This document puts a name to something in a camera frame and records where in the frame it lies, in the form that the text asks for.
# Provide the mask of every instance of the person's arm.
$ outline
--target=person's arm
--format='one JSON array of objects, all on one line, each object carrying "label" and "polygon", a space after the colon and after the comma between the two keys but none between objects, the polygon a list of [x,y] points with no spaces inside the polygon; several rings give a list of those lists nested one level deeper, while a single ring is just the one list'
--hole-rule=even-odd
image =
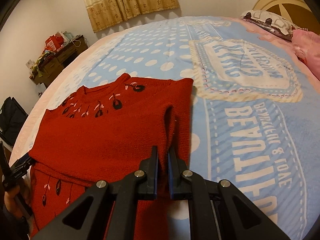
[{"label": "person's arm", "polygon": [[[21,194],[27,204],[30,204],[30,190],[25,181],[20,183]],[[20,186],[12,188],[10,191],[4,193],[4,207],[3,213],[7,220],[14,227],[19,237],[22,240],[28,240],[29,226],[25,217],[23,217],[21,210],[14,201],[14,197],[20,192]]]}]

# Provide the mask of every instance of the pillow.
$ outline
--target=pillow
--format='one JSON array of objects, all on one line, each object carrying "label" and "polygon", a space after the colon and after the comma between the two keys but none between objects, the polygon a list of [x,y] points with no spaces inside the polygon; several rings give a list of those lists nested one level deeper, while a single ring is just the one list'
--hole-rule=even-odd
[{"label": "pillow", "polygon": [[241,18],[254,23],[264,30],[287,41],[292,39],[292,31],[302,29],[283,17],[268,11],[249,10],[241,14]]},{"label": "pillow", "polygon": [[320,80],[320,36],[313,32],[294,30],[292,44],[297,57]]}]

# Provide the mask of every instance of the bed sheet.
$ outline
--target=bed sheet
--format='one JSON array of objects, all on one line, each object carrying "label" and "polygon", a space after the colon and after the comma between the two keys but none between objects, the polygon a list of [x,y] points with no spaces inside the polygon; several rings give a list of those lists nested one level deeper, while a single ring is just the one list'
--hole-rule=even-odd
[{"label": "bed sheet", "polygon": [[[101,39],[46,90],[11,162],[32,148],[46,108],[125,72],[193,78],[190,169],[230,180],[290,239],[306,235],[320,214],[320,84],[290,43],[241,19],[183,17]],[[190,239],[186,201],[168,219],[171,239]]]}]

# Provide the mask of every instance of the sweater sleeve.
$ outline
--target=sweater sleeve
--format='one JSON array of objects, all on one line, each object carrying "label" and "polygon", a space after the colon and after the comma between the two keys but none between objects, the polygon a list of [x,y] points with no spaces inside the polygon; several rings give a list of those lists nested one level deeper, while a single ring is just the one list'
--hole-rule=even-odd
[{"label": "sweater sleeve", "polygon": [[18,236],[22,240],[29,240],[28,233],[29,233],[29,225],[25,217],[21,219],[16,219],[8,210],[7,207],[3,206],[3,214],[12,225],[14,231],[18,234]]}]

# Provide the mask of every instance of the knitted fabric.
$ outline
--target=knitted fabric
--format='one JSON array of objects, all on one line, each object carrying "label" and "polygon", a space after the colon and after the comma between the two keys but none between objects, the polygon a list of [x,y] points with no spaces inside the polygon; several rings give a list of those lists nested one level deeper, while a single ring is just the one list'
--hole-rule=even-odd
[{"label": "knitted fabric", "polygon": [[29,155],[32,235],[85,187],[121,180],[158,147],[158,200],[139,201],[135,239],[167,239],[167,151],[174,145],[188,163],[192,79],[156,80],[121,75],[115,82],[80,87],[54,110],[46,110]]}]

